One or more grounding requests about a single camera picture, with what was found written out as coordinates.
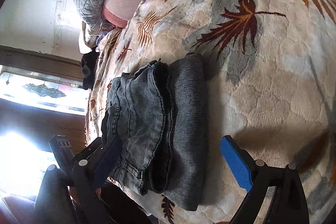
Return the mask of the grey denim pants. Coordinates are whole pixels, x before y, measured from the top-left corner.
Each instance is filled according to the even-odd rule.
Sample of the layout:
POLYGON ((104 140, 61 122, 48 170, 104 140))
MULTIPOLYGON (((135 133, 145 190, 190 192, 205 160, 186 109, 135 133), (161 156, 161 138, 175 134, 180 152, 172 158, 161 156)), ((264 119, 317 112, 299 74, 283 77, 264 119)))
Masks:
POLYGON ((113 79, 101 125, 103 141, 122 141, 112 179, 139 195, 161 193, 195 211, 206 174, 206 104, 197 53, 171 64, 152 61, 113 79))

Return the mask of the stained glass window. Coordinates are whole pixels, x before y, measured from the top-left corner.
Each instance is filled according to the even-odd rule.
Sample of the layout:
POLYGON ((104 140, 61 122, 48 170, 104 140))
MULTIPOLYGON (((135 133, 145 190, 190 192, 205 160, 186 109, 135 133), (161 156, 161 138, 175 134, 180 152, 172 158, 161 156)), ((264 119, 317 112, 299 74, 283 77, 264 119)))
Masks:
POLYGON ((80 81, 1 65, 1 98, 60 113, 85 115, 89 91, 80 81))

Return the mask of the black garment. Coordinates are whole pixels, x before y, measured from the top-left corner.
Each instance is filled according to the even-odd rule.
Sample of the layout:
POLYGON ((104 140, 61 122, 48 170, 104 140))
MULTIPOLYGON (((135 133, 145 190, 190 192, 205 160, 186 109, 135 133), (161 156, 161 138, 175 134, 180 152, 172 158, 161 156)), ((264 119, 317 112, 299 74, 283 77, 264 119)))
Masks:
POLYGON ((83 89, 92 90, 95 82, 95 68, 100 53, 97 47, 92 48, 92 51, 86 53, 81 58, 81 73, 83 75, 83 89))

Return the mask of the cream cushion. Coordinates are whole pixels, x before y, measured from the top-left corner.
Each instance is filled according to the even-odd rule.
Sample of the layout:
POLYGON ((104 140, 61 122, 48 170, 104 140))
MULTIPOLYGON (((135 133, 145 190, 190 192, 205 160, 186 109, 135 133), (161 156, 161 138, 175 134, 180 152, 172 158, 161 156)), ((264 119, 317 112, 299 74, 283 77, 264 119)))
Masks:
POLYGON ((78 39, 79 51, 82 55, 91 52, 99 44, 101 25, 91 27, 82 21, 78 39))

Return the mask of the beige leaf pattern blanket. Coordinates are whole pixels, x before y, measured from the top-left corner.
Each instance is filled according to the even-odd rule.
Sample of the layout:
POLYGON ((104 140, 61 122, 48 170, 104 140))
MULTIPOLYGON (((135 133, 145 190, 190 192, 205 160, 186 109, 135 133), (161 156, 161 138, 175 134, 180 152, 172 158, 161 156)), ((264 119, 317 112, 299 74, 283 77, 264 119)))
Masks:
POLYGON ((245 190, 219 152, 231 135, 268 165, 295 167, 311 223, 335 205, 335 0, 142 0, 103 40, 87 141, 101 135, 113 78, 152 60, 200 53, 209 89, 210 159, 196 211, 149 192, 127 195, 168 223, 226 223, 245 190))

